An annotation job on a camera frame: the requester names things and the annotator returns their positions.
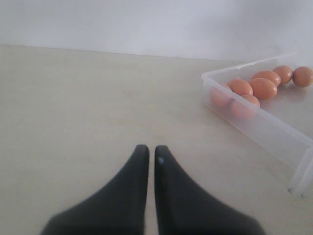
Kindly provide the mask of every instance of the egg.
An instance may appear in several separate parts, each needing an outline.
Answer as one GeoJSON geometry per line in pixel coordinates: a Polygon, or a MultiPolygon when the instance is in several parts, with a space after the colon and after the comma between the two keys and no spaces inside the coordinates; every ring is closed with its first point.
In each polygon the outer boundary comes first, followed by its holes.
{"type": "Polygon", "coordinates": [[[239,78],[229,81],[227,85],[237,95],[253,94],[253,90],[250,84],[239,78]]]}
{"type": "MultiPolygon", "coordinates": [[[[246,94],[242,97],[248,100],[249,102],[251,102],[252,104],[254,104],[256,107],[260,107],[260,102],[255,96],[246,94]]],[[[247,107],[243,105],[241,102],[236,101],[236,100],[231,104],[230,109],[231,109],[231,113],[233,114],[233,116],[238,119],[252,118],[256,114],[256,108],[253,109],[253,108],[247,107]]]]}
{"type": "Polygon", "coordinates": [[[292,68],[288,65],[280,65],[273,69],[273,72],[280,76],[280,84],[285,85],[290,82],[292,78],[292,68]]]}
{"type": "MultiPolygon", "coordinates": [[[[226,87],[230,90],[230,88],[226,84],[221,84],[222,86],[226,87]]],[[[213,87],[210,91],[210,99],[213,105],[217,107],[226,107],[229,105],[231,101],[230,95],[226,94],[225,92],[219,90],[216,87],[213,87]]]]}
{"type": "Polygon", "coordinates": [[[254,78],[249,81],[253,94],[258,99],[272,99],[277,94],[277,86],[264,78],[254,78]]]}
{"type": "Polygon", "coordinates": [[[308,87],[313,83],[313,71],[309,67],[298,67],[293,71],[292,80],[299,87],[308,87]]]}
{"type": "Polygon", "coordinates": [[[273,82],[276,86],[280,84],[280,76],[273,71],[260,71],[254,74],[252,79],[254,78],[264,78],[271,82],[273,82]]]}

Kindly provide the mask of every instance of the beige table surface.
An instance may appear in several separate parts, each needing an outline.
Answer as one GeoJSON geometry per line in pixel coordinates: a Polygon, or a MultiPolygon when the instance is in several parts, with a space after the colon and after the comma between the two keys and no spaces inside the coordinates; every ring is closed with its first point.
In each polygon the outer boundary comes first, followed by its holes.
{"type": "Polygon", "coordinates": [[[289,194],[292,171],[201,104],[201,73],[233,64],[0,46],[0,234],[39,234],[52,215],[101,188],[145,143],[147,235],[157,234],[158,144],[268,234],[313,235],[313,195],[289,194]]]}

